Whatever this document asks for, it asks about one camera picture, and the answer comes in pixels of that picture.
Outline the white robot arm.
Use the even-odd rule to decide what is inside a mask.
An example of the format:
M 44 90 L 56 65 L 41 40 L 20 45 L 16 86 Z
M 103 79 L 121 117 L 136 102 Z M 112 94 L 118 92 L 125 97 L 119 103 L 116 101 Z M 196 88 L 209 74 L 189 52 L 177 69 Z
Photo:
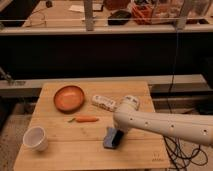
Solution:
M 137 97 L 125 96 L 113 114 L 115 127 L 123 132 L 135 128 L 213 147 L 213 116 L 142 112 L 139 106 Z

